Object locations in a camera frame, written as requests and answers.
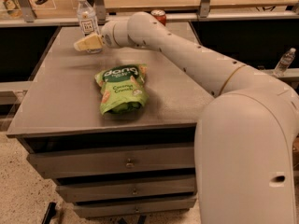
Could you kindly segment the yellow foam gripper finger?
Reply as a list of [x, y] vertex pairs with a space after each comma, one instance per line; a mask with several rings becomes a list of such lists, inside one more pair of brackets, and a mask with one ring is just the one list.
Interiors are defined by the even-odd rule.
[[77, 51], [95, 50], [98, 51], [103, 47], [101, 36], [97, 33], [92, 33], [84, 36], [79, 41], [74, 43], [74, 48]]

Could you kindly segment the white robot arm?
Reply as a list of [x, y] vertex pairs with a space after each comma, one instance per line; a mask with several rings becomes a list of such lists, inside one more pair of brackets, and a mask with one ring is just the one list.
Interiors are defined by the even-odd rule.
[[75, 44], [102, 46], [159, 51], [213, 95], [194, 138], [201, 224], [296, 224], [299, 97], [292, 87], [172, 34], [146, 12], [109, 21]]

